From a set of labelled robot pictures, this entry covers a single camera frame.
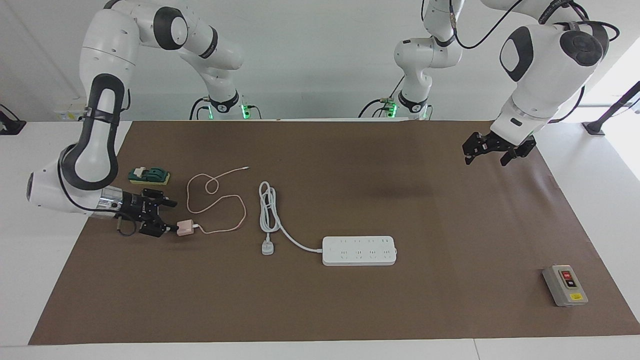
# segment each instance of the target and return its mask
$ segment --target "pink cable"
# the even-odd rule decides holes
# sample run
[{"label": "pink cable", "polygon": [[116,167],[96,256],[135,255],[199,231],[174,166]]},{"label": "pink cable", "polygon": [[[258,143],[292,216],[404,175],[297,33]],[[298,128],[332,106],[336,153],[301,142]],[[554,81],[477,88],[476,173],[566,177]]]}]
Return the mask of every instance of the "pink cable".
[{"label": "pink cable", "polygon": [[[213,177],[213,176],[208,175],[208,174],[198,174],[198,175],[196,175],[196,176],[192,177],[192,178],[189,180],[189,182],[187,183],[187,210],[188,210],[190,213],[192,213],[192,214],[201,214],[201,213],[203,213],[203,212],[205,212],[205,211],[207,211],[207,210],[209,210],[209,209],[213,208],[217,203],[219,203],[219,201],[220,201],[220,200],[222,200],[222,199],[227,199],[227,198],[229,198],[229,197],[237,197],[237,198],[240,200],[240,204],[242,204],[242,207],[243,207],[243,210],[244,210],[244,215],[243,215],[242,219],[240,220],[240,222],[239,222],[235,227],[233,227],[233,228],[231,228],[231,229],[227,229],[227,230],[216,230],[216,231],[205,231],[205,229],[203,229],[203,228],[202,228],[202,226],[198,225],[198,227],[200,228],[200,230],[201,230],[204,234],[207,234],[207,235],[208,235],[208,234],[215,234],[215,233],[228,233],[228,232],[230,232],[230,231],[238,230],[238,229],[242,226],[242,224],[243,224],[244,220],[246,219],[246,206],[244,205],[244,201],[242,200],[242,197],[240,197],[240,195],[233,194],[233,195],[225,195],[225,196],[220,197],[218,200],[214,201],[214,202],[213,202],[213,204],[211,204],[211,205],[207,206],[206,208],[204,208],[204,209],[202,209],[202,210],[200,210],[200,211],[193,211],[193,210],[191,210],[191,207],[189,206],[189,199],[190,199],[190,197],[191,197],[191,196],[190,196],[190,194],[189,194],[189,187],[191,186],[191,182],[192,182],[193,180],[197,179],[197,178],[198,178],[198,177],[200,177],[200,176],[206,176],[206,177],[208,177],[208,178],[209,178],[209,180],[208,180],[208,181],[207,181],[207,183],[204,185],[204,190],[205,190],[209,195],[214,195],[214,194],[215,194],[215,193],[217,193],[217,192],[218,192],[218,190],[220,189],[220,182],[218,181],[218,179],[219,179],[219,178],[221,178],[221,177],[223,177],[223,176],[225,176],[225,175],[229,175],[229,174],[231,174],[231,173],[233,173],[233,172],[236,172],[236,171],[246,170],[246,169],[248,169],[248,168],[249,168],[249,167],[242,167],[242,168],[233,169],[233,170],[231,170],[231,171],[227,171],[227,172],[225,172],[224,174],[220,174],[220,175],[218,175],[218,176],[216,176],[216,177]],[[209,184],[210,184],[212,181],[215,181],[215,182],[216,182],[216,189],[215,189],[213,192],[209,191]]]}]

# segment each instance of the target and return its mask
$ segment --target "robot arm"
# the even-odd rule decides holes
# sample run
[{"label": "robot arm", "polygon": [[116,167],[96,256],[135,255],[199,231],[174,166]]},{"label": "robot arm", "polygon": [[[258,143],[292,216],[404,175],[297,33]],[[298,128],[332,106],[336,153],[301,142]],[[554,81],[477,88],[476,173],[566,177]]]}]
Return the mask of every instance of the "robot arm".
[{"label": "robot arm", "polygon": [[[452,5],[457,19],[464,0],[454,0]],[[450,16],[447,1],[430,0],[424,13],[424,28],[432,36],[403,40],[396,46],[394,58],[404,71],[403,87],[393,95],[400,104],[398,116],[421,119],[432,85],[427,69],[443,69],[460,62],[462,47],[454,39]]]},{"label": "robot arm", "polygon": [[[202,20],[188,5],[179,0],[156,0],[158,4],[145,4],[138,1],[120,0],[112,9],[126,13],[137,19],[144,36],[140,36],[141,44],[160,47],[165,50],[178,50],[180,57],[188,62],[200,75],[207,86],[212,113],[216,119],[242,119],[244,108],[241,95],[237,91],[232,71],[240,69],[244,62],[242,49],[227,40],[214,27]],[[179,16],[182,22],[165,26],[170,29],[163,35],[158,32],[158,19],[172,19]]]},{"label": "robot arm", "polygon": [[[483,0],[505,10],[504,1]],[[594,73],[609,46],[606,30],[572,1],[526,0],[514,8],[540,24],[516,29],[504,43],[500,63],[517,88],[502,107],[486,136],[474,133],[463,144],[467,165],[478,155],[506,152],[503,166],[526,157],[535,147],[533,134],[549,123]],[[553,25],[547,22],[559,22]]]},{"label": "robot arm", "polygon": [[56,161],[31,174],[30,202],[67,213],[139,221],[140,232],[152,236],[177,229],[159,216],[160,205],[176,206],[162,192],[145,189],[136,195],[109,185],[118,174],[115,135],[140,45],[180,50],[207,83],[211,101],[228,104],[220,113],[235,116],[234,110],[241,108],[228,74],[242,64],[240,49],[186,5],[182,7],[183,11],[141,1],[110,0],[96,13],[80,57],[80,77],[88,98],[80,139]]}]

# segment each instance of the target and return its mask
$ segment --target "white table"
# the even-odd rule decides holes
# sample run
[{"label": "white table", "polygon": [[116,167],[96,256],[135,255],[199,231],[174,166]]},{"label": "white table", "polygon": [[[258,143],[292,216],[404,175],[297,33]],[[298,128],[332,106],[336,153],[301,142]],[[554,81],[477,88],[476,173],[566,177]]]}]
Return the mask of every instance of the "white table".
[{"label": "white table", "polygon": [[[117,148],[131,123],[120,125]],[[27,347],[86,221],[27,203],[29,174],[76,141],[81,124],[29,123],[0,138],[0,359],[638,359],[640,336],[602,338],[179,343]],[[640,181],[606,138],[548,126],[538,147],[636,317],[640,314]]]}]

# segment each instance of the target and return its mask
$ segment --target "switch box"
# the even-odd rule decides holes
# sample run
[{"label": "switch box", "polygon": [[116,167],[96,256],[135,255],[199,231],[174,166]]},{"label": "switch box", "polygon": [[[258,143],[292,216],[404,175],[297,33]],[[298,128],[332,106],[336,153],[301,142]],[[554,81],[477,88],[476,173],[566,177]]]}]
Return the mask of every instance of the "switch box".
[{"label": "switch box", "polygon": [[554,265],[542,270],[556,305],[569,307],[589,302],[582,285],[569,265]]},{"label": "switch box", "polygon": [[389,266],[397,253],[391,236],[327,236],[322,251],[326,266]]}]

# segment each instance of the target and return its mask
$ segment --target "yellow base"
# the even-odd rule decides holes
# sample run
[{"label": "yellow base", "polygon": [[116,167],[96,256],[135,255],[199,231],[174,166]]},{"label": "yellow base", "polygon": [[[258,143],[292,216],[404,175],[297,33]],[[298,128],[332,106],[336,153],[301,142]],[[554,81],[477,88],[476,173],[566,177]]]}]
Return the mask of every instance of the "yellow base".
[{"label": "yellow base", "polygon": [[153,181],[137,181],[137,180],[129,180],[129,182],[132,184],[138,184],[138,185],[166,185],[169,182],[170,177],[171,177],[171,173],[168,172],[166,173],[166,179],[164,180],[163,183],[155,183]]}]

